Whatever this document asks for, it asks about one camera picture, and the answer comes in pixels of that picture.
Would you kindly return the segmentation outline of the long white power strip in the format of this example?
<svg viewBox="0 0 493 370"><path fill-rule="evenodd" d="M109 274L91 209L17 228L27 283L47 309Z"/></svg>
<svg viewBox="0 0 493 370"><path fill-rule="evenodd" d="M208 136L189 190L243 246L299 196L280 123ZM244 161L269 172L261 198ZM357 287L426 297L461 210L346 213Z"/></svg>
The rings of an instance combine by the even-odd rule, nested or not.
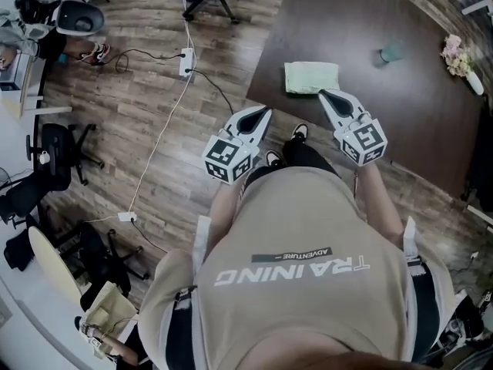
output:
<svg viewBox="0 0 493 370"><path fill-rule="evenodd" d="M194 49L184 48L180 53L179 61L179 75L182 77L188 77L193 71L194 63Z"/></svg>

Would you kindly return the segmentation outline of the person's left forearm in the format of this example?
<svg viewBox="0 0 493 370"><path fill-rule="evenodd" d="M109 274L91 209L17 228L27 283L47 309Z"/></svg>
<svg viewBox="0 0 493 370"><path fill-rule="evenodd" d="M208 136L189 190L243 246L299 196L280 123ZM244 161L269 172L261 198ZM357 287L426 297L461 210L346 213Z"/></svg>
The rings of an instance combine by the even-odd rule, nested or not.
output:
<svg viewBox="0 0 493 370"><path fill-rule="evenodd" d="M240 178L231 185L220 184L209 211L211 228L215 234L223 236L229 231L245 180L245 178Z"/></svg>

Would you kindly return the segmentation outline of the person's black trousers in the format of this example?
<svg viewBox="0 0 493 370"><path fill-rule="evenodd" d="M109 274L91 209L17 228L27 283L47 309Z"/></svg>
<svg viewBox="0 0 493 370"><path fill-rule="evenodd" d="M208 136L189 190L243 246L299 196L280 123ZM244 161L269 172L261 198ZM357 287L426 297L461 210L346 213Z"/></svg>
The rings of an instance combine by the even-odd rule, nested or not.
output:
<svg viewBox="0 0 493 370"><path fill-rule="evenodd" d="M283 161L283 166L281 167L268 167L266 165L255 169L247 177L244 188L267 174L287 167L313 167L333 173L337 177L339 176L336 170L314 148L297 140L290 139L285 142L281 159Z"/></svg>

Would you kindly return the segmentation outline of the person's beige t-shirt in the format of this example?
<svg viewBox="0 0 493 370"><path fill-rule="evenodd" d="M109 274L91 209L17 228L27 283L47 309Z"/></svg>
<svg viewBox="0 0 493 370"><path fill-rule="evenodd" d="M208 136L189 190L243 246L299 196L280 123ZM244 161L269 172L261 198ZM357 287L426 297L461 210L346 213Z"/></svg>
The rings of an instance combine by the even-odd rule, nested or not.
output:
<svg viewBox="0 0 493 370"><path fill-rule="evenodd" d="M455 310L443 261L404 225L403 249L335 174L287 167L249 185L207 253L170 251L141 305L159 370L421 370Z"/></svg>

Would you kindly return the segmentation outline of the person's right forearm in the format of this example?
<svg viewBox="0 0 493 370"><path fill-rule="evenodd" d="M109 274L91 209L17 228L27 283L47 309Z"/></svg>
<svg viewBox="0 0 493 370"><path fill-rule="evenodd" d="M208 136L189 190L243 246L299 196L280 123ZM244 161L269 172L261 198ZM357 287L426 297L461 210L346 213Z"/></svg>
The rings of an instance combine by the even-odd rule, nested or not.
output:
<svg viewBox="0 0 493 370"><path fill-rule="evenodd" d="M368 224L382 237L403 249L404 225L387 192L377 164L369 163L360 167L357 176Z"/></svg>

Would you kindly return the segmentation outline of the teal glass cup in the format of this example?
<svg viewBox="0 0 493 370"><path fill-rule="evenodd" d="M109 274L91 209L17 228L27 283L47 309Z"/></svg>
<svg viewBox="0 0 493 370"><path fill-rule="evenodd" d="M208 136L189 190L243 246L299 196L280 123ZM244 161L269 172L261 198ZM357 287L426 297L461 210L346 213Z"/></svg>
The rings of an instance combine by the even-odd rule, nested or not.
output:
<svg viewBox="0 0 493 370"><path fill-rule="evenodd" d="M405 57L404 42L401 39L393 39L380 50L381 60L385 63L396 62Z"/></svg>

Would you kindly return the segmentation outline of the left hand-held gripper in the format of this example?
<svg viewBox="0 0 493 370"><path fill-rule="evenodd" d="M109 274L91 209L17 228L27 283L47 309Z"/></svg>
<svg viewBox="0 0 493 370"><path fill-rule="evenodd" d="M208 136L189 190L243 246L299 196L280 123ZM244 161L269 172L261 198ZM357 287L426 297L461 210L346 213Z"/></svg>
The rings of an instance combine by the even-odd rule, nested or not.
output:
<svg viewBox="0 0 493 370"><path fill-rule="evenodd" d="M229 185L249 173L272 114L272 109L266 106L252 106L234 113L225 129L210 137L203 151L205 172ZM244 136L244 142L238 136Z"/></svg>

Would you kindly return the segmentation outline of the white desk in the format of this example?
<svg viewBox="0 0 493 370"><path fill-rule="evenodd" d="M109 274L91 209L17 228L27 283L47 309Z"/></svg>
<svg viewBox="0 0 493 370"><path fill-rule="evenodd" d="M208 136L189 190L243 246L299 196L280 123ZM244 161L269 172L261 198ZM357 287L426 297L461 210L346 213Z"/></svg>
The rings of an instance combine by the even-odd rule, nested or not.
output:
<svg viewBox="0 0 493 370"><path fill-rule="evenodd" d="M16 120L23 116L70 113L71 106L50 106L43 96L45 60L30 56L23 86L16 91L0 90L0 106Z"/></svg>

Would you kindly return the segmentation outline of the round beige side table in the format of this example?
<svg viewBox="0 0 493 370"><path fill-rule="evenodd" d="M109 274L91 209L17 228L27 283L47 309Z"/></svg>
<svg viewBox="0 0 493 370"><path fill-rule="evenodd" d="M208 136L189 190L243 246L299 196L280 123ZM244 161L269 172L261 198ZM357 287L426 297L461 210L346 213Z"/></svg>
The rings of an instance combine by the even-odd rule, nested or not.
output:
<svg viewBox="0 0 493 370"><path fill-rule="evenodd" d="M51 286L72 303L79 304L82 292L59 252L37 227L30 227L28 235L35 259Z"/></svg>

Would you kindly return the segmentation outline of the pink flower bouquet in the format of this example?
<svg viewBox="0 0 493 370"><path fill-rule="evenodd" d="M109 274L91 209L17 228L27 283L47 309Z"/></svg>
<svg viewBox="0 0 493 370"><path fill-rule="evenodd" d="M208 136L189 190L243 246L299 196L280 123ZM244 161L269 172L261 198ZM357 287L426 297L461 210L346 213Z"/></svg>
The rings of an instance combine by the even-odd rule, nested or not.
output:
<svg viewBox="0 0 493 370"><path fill-rule="evenodd" d="M458 35L448 35L444 38L444 47L441 51L448 72L453 76L466 77L472 72L472 58L470 49L463 45Z"/></svg>

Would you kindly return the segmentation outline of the white table leg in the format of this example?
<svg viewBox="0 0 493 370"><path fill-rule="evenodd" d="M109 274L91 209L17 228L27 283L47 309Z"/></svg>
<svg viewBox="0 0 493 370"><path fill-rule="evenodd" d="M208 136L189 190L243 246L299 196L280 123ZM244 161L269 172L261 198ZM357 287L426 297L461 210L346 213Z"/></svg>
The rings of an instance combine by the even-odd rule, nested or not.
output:
<svg viewBox="0 0 493 370"><path fill-rule="evenodd" d="M487 224L493 225L493 217L490 217L489 215L484 213L482 210L479 210L478 208L474 207L471 204L467 205L466 210L468 210L469 212L471 212L475 216L480 217Z"/></svg>

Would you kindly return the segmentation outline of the grey storage box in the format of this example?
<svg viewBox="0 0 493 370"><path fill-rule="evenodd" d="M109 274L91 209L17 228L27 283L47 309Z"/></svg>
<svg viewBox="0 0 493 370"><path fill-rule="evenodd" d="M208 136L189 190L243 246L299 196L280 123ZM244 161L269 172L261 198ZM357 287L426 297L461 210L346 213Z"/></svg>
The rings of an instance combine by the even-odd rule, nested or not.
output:
<svg viewBox="0 0 493 370"><path fill-rule="evenodd" d="M29 60L30 55L19 53L7 70L0 71L1 91L16 91L22 88Z"/></svg>

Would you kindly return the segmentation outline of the white vase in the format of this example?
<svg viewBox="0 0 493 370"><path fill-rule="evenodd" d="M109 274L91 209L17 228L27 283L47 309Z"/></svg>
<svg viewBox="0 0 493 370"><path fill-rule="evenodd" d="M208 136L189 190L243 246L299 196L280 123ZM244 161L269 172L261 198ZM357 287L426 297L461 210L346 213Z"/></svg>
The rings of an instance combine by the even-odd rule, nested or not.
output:
<svg viewBox="0 0 493 370"><path fill-rule="evenodd" d="M478 75L474 71L468 72L465 78L467 79L470 87L474 90L474 92L477 95L482 96L484 94L485 91L484 86L481 80L479 79Z"/></svg>

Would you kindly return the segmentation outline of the black bag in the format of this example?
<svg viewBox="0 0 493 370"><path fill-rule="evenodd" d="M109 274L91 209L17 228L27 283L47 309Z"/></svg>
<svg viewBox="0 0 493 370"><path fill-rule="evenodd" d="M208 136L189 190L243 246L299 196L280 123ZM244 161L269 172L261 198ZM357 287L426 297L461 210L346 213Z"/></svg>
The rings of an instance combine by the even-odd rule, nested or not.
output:
<svg viewBox="0 0 493 370"><path fill-rule="evenodd" d="M34 257L28 231L7 240L3 254L11 269L24 271Z"/></svg>

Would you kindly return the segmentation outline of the green cloth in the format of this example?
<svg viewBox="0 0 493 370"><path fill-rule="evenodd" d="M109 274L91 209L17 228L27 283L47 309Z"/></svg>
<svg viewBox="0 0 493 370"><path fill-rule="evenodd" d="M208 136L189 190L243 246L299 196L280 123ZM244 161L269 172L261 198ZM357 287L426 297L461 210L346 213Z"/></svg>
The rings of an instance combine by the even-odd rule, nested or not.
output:
<svg viewBox="0 0 493 370"><path fill-rule="evenodd" d="M285 62L287 93L314 95L322 89L339 90L339 65L330 62Z"/></svg>

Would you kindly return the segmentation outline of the white and black office chair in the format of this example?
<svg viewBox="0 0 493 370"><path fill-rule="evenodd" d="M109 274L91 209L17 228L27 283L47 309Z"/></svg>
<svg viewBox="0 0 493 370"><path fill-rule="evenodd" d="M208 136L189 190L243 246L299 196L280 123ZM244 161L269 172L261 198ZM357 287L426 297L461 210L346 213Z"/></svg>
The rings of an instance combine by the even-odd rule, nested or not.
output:
<svg viewBox="0 0 493 370"><path fill-rule="evenodd" d="M94 5L65 0L59 6L55 23L60 34L85 37L100 32L105 26L105 18Z"/></svg>

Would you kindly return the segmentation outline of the beige tote bag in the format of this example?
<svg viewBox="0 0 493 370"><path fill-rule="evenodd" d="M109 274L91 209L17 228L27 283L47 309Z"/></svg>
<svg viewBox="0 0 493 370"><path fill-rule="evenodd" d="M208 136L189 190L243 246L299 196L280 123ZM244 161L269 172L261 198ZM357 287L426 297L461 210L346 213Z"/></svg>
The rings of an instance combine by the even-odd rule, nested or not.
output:
<svg viewBox="0 0 493 370"><path fill-rule="evenodd" d="M97 295L94 302L81 316L82 322L97 326L103 333L124 342L137 325L138 310L123 296L115 284L107 282ZM79 332L89 343L88 338ZM108 359L101 351L92 348L94 356Z"/></svg>

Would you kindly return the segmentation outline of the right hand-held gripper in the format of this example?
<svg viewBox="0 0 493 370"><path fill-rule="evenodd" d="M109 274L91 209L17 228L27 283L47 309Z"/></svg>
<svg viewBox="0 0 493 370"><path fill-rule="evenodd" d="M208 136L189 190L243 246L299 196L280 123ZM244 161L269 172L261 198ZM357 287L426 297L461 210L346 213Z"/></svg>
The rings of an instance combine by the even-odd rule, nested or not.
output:
<svg viewBox="0 0 493 370"><path fill-rule="evenodd" d="M377 119L364 113L364 107L355 96L337 89L323 89L318 97L325 116L336 129L334 137L342 153L359 167L384 155L387 148L384 131ZM357 118L343 126L348 117Z"/></svg>

